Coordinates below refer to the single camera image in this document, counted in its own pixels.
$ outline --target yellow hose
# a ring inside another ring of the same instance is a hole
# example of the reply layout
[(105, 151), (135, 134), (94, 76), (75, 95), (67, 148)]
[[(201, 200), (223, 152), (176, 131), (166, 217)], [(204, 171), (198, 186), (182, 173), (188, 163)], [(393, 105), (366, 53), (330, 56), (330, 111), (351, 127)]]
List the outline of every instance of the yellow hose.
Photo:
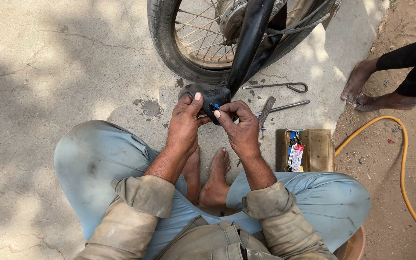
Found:
[(409, 210), (410, 214), (412, 215), (413, 219), (415, 220), (416, 223), (416, 214), (415, 211), (413, 211), (413, 208), (409, 202), (409, 199), (407, 198), (407, 193), (405, 192), (405, 161), (407, 159), (407, 146), (409, 144), (408, 141), (408, 137), (407, 137), (407, 130), (405, 129), (404, 124), (401, 122), (401, 120), (397, 119), (396, 117), (392, 117), (392, 116), (381, 116), (381, 117), (377, 117), (373, 120), (371, 120), (370, 122), (368, 122), (367, 124), (363, 125), (362, 127), (360, 127), (356, 132), (354, 132), (353, 134), (350, 135), (350, 137), (348, 137), (348, 139), (346, 139), (339, 147), (338, 149), (335, 151), (335, 156), (338, 155), (338, 153), (340, 153), (340, 151), (356, 136), (358, 135), (360, 132), (362, 132), (365, 128), (367, 128), (369, 125), (373, 124), (374, 122), (381, 120), (381, 119), (392, 119), (394, 121), (396, 121), (401, 127), (402, 127), (402, 136), (404, 138), (404, 149), (402, 151), (402, 161), (401, 161), (401, 193), (402, 193), (402, 198), (404, 199), (405, 205), (407, 206), (407, 209)]

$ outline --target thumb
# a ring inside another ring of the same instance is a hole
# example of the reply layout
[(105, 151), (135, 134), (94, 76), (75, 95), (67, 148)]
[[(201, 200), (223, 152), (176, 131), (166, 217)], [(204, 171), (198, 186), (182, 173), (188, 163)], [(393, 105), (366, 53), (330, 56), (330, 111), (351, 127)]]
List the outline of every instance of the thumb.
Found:
[(195, 93), (194, 99), (192, 103), (188, 105), (186, 111), (189, 112), (190, 115), (197, 116), (200, 109), (203, 107), (203, 95), (200, 92)]
[(213, 114), (227, 133), (229, 133), (234, 127), (237, 127), (226, 112), (216, 109)]

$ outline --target tire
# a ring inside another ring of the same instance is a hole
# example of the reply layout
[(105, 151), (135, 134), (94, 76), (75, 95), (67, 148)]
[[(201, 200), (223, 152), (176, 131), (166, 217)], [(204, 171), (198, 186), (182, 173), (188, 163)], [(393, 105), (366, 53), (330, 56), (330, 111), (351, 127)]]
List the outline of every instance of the tire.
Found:
[[(218, 84), (228, 77), (230, 69), (206, 69), (194, 64), (192, 61), (186, 59), (180, 52), (175, 37), (175, 21), (177, 10), (182, 0), (147, 0), (147, 19), (149, 24), (150, 35), (153, 40), (155, 50), (163, 60), (163, 62), (174, 73), (184, 79), (205, 84)], [(324, 0), (316, 0), (308, 14), (314, 11), (323, 3)], [(330, 1), (327, 6), (317, 12), (314, 17), (303, 23), (302, 26), (313, 23), (319, 20), (332, 6)], [(266, 68), (270, 64), (276, 62), (288, 52), (293, 50), (313, 28), (304, 30), (299, 33), (294, 33), (287, 36), (277, 46), (269, 61), (264, 65)]]

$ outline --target man's left hand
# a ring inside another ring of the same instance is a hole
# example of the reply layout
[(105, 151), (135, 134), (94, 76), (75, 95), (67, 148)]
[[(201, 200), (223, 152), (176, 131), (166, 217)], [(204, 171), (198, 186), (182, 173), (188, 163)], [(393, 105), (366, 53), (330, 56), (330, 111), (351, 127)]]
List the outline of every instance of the man's left hand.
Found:
[(203, 96), (200, 92), (194, 99), (189, 94), (181, 97), (173, 109), (166, 148), (190, 156), (198, 145), (198, 128), (211, 121), (209, 117), (200, 117)]

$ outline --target dirt ground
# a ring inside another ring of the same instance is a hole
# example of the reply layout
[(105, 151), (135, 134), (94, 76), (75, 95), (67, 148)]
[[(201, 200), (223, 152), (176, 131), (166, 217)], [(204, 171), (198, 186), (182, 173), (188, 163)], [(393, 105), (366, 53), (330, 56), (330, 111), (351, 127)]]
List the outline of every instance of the dirt ground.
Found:
[[(384, 23), (367, 58), (375, 58), (416, 42), (416, 0), (391, 3)], [(363, 93), (380, 96), (394, 91), (410, 69), (378, 71), (368, 80)], [(346, 106), (333, 134), (335, 146), (359, 127), (382, 115), (399, 118), (405, 125), (409, 148), (406, 189), (416, 212), (416, 108), (410, 111), (380, 110), (371, 113)], [(392, 120), (378, 121), (359, 134), (336, 157), (338, 172), (358, 179), (372, 197), (372, 207), (364, 223), (367, 234), (363, 259), (416, 259), (416, 224), (407, 211), (399, 188), (402, 132)]]

